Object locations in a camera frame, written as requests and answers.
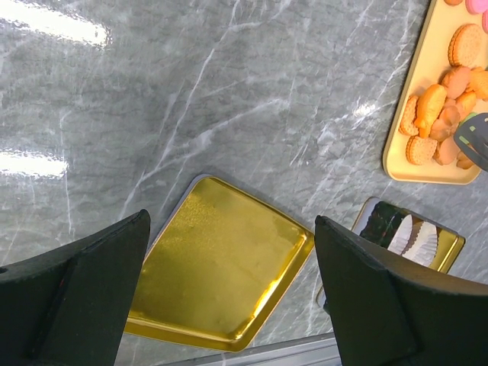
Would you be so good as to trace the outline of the gold tin lid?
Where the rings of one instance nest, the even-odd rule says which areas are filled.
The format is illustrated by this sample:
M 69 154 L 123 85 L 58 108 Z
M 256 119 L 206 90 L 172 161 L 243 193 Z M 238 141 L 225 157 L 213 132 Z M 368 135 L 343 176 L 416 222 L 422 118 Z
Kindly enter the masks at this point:
M 239 352 L 312 249 L 313 234 L 297 221 L 218 177 L 199 175 L 148 252 L 125 330 Z

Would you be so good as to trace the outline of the metal serving tongs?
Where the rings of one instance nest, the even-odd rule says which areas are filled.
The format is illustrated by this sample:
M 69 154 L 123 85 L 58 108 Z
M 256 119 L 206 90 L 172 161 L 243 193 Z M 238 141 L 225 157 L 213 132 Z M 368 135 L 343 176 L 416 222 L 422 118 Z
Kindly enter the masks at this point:
M 454 133 L 454 141 L 474 165 L 487 171 L 487 113 L 467 117 Z

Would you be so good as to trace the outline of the round biscuit sandwich cookie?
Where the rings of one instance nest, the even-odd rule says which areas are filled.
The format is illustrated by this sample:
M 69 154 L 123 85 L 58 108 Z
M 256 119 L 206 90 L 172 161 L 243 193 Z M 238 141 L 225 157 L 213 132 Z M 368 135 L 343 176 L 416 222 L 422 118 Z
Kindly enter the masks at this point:
M 463 24 L 453 34 L 448 46 L 451 66 L 471 66 L 480 53 L 483 32 L 476 24 Z
M 419 129 L 415 125 L 418 100 L 419 97 L 417 95 L 410 95 L 403 110 L 403 115 L 400 119 L 399 131 L 406 136 L 416 136 L 419 133 Z
M 424 165 L 434 156 L 437 145 L 431 138 L 411 136 L 406 144 L 406 160 L 413 165 Z

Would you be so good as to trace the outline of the pink macaron cookie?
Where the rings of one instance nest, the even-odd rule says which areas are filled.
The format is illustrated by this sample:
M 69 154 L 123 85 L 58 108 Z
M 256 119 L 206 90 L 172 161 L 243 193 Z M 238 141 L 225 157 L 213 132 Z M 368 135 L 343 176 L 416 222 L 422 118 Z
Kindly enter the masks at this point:
M 488 0 L 465 0 L 464 2 L 470 14 L 482 14 L 488 9 Z

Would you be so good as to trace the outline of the black gold cookie tin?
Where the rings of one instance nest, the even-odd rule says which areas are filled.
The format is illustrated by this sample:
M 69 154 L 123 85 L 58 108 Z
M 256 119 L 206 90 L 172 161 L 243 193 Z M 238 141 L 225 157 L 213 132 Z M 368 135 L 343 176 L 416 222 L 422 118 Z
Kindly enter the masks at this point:
M 366 200 L 352 232 L 444 274 L 450 271 L 466 243 L 465 237 L 454 230 L 378 197 Z

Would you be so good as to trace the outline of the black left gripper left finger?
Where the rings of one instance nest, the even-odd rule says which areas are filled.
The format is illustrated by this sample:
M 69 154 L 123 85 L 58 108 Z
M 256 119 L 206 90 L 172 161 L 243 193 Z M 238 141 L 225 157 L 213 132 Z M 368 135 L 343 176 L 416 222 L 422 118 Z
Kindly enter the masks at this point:
M 1 267 L 3 365 L 113 365 L 149 243 L 141 210 Z

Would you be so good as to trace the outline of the white paper cup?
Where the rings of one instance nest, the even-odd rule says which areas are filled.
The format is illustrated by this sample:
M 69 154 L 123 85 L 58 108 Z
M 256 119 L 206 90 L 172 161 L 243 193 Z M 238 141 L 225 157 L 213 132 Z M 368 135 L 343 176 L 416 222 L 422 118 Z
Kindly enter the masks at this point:
M 412 231 L 413 217 L 409 214 L 401 221 L 387 249 L 397 255 L 402 255 L 408 246 Z
M 417 264 L 429 267 L 438 248 L 437 227 L 428 222 L 413 225 L 412 235 L 402 257 Z

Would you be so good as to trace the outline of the orange fish cookie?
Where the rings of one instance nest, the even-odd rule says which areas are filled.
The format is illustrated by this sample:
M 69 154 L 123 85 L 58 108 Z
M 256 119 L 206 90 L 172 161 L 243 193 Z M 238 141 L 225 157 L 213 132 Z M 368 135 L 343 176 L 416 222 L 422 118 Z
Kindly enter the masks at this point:
M 438 118 L 447 98 L 447 90 L 443 85 L 430 85 L 417 101 L 415 125 L 419 129 L 419 136 L 427 138 L 431 128 Z

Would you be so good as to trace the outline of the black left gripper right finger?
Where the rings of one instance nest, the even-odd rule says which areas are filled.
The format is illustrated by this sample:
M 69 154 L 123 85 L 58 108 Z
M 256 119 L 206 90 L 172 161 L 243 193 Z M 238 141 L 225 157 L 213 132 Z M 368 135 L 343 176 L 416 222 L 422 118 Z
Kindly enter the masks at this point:
M 316 255 L 343 365 L 485 365 L 487 286 L 318 216 Z

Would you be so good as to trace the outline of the yellow cookie tray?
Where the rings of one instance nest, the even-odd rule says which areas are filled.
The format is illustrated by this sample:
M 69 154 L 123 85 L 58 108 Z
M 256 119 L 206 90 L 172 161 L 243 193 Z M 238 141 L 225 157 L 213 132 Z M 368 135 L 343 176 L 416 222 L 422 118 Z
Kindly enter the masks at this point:
M 479 174 L 456 137 L 487 111 L 487 3 L 432 1 L 383 154 L 397 181 L 468 185 Z

